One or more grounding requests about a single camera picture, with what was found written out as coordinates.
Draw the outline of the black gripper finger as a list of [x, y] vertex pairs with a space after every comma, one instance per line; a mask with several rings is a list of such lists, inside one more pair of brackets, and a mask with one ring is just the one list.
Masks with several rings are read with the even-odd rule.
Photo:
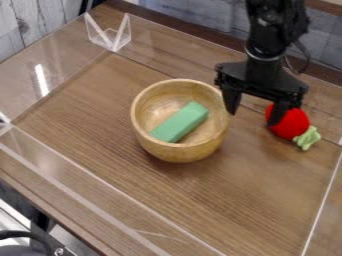
[[235, 115], [241, 101], [241, 91], [237, 88], [222, 85], [221, 95], [227, 112]]
[[288, 101], [280, 100], [273, 104], [273, 107], [269, 113], [269, 119], [267, 121], [268, 126], [273, 126], [280, 122], [288, 109], [289, 109]]

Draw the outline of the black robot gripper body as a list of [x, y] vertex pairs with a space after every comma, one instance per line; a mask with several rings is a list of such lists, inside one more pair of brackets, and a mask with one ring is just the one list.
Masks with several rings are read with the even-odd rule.
[[301, 105], [308, 86], [283, 68], [271, 72], [268, 68], [249, 69], [245, 62], [225, 62], [214, 65], [214, 84], [237, 88], [241, 94], [255, 96], [272, 102], [289, 102], [289, 107]]

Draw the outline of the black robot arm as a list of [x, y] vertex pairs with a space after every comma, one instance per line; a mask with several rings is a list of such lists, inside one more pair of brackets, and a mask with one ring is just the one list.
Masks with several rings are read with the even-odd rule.
[[245, 0], [249, 22], [244, 62], [214, 65], [214, 85], [221, 91], [227, 112], [237, 111], [241, 95], [273, 103], [267, 126], [277, 125], [285, 112], [301, 106], [308, 86], [283, 68], [281, 59], [291, 44], [308, 32], [304, 0]]

